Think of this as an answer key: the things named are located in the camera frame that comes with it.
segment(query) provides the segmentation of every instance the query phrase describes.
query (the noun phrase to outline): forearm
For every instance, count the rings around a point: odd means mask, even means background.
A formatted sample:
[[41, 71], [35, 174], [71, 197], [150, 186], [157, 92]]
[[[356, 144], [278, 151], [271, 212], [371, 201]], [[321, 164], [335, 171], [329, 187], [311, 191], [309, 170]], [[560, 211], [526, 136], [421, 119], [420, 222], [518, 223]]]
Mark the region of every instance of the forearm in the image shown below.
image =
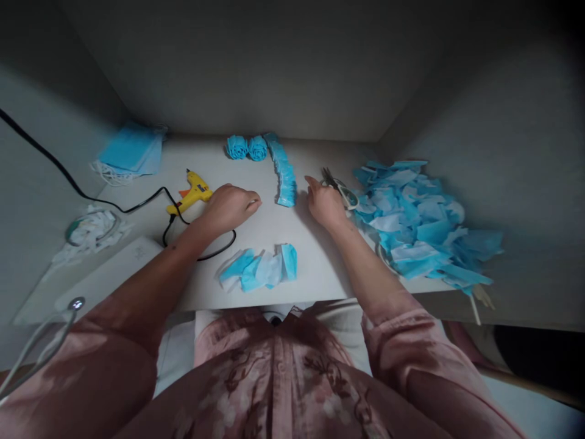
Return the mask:
[[386, 318], [392, 318], [421, 308], [349, 219], [328, 231], [343, 257], [353, 292], [370, 319], [377, 318], [382, 310], [390, 314]]
[[153, 333], [161, 333], [197, 258], [216, 237], [205, 219], [198, 218], [85, 318], [141, 344], [155, 344]]

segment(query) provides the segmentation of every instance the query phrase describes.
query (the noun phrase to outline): person's hand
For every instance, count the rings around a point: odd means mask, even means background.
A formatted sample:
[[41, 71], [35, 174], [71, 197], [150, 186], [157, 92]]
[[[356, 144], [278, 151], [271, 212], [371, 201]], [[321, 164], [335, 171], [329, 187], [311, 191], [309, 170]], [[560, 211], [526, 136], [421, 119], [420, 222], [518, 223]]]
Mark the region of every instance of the person's hand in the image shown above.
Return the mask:
[[213, 193], [198, 219], [205, 224], [207, 232], [219, 236], [245, 222], [261, 205], [256, 192], [228, 183]]
[[309, 210], [313, 218], [330, 232], [347, 221], [341, 194], [332, 187], [321, 185], [316, 179], [305, 176], [309, 183]]

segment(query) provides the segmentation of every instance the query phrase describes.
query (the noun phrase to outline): mask ear loop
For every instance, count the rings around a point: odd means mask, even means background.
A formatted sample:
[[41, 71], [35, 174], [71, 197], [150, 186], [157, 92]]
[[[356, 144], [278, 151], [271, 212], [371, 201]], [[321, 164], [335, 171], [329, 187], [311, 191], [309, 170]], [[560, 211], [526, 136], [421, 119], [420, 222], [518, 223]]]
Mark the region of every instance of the mask ear loop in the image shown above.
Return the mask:
[[118, 174], [111, 166], [99, 160], [90, 163], [90, 168], [112, 187], [128, 186], [138, 177], [134, 174]]

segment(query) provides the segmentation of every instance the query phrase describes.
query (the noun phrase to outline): pink floral shirt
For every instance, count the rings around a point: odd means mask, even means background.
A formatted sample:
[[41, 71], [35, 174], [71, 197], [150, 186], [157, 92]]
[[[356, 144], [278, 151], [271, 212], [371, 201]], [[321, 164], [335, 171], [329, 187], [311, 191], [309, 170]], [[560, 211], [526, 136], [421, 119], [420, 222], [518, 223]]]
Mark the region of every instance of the pink floral shirt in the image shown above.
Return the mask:
[[195, 369], [152, 399], [157, 343], [80, 320], [0, 408], [0, 438], [517, 438], [467, 357], [424, 310], [364, 317], [371, 377], [320, 322], [226, 313]]

